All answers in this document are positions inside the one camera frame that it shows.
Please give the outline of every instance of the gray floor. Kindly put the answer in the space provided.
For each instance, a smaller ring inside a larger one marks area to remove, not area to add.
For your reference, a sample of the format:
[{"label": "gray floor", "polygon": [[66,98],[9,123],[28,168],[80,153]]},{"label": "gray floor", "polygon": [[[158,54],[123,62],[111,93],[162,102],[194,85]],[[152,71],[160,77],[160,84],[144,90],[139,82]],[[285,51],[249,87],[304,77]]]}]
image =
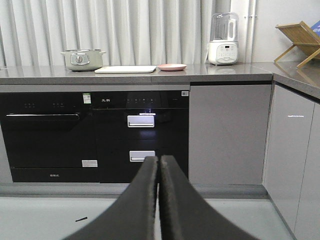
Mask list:
[{"label": "gray floor", "polygon": [[[59,240],[85,226],[114,201],[111,198],[0,197],[0,236],[4,240]],[[261,240],[292,240],[267,199],[207,201]],[[87,219],[75,222],[84,217]],[[158,211],[155,239],[161,239]]]}]

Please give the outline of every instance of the gray countertop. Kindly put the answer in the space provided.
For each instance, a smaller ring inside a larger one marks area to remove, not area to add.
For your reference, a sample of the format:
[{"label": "gray countertop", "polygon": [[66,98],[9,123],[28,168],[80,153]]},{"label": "gray countertop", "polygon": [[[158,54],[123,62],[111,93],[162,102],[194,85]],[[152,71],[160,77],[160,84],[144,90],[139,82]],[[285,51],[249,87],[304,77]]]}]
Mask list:
[{"label": "gray countertop", "polygon": [[64,66],[0,67],[0,85],[134,85],[190,82],[269,81],[271,73],[251,64],[229,66],[189,64],[183,71],[152,73],[74,72]]},{"label": "gray countertop", "polygon": [[215,66],[188,64],[183,71],[152,73],[73,72],[65,66],[0,67],[1,86],[126,86],[126,85],[188,85],[199,82],[270,81],[284,84],[320,99],[320,62],[311,61],[303,68],[298,62],[255,62]]}]

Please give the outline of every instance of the black sterilizer cabinet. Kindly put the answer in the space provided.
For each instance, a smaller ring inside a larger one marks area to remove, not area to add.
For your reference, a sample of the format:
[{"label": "black sterilizer cabinet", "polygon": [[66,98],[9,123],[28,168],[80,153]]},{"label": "black sterilizer cabinet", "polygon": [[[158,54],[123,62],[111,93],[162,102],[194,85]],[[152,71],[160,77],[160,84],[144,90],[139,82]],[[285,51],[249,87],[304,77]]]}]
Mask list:
[{"label": "black sterilizer cabinet", "polygon": [[99,182],[89,93],[0,94],[14,182]]},{"label": "black sterilizer cabinet", "polygon": [[189,172],[189,92],[92,92],[99,179],[130,183],[146,156],[173,155]]}]

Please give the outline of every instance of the gray cabinet door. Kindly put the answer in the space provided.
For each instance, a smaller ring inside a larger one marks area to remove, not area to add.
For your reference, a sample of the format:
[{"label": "gray cabinet door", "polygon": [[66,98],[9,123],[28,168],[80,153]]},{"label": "gray cabinet door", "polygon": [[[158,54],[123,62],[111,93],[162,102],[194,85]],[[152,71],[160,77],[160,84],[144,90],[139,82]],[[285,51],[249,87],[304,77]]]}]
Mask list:
[{"label": "gray cabinet door", "polygon": [[12,183],[4,137],[0,126],[0,183]]},{"label": "gray cabinet door", "polygon": [[320,105],[315,104],[294,234],[320,239]]},{"label": "gray cabinet door", "polygon": [[294,231],[314,103],[275,86],[264,186]]},{"label": "gray cabinet door", "polygon": [[191,86],[189,179],[261,184],[271,85]]}]

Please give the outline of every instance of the dishwasher handle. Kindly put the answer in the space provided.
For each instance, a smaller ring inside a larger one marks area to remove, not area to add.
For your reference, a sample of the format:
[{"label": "dishwasher handle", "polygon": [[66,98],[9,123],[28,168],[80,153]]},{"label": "dishwasher handle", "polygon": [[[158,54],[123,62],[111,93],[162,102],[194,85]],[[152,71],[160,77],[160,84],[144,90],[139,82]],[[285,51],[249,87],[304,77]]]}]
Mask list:
[{"label": "dishwasher handle", "polygon": [[16,114],[9,113],[5,115],[12,121],[78,121],[80,113],[72,114]]}]

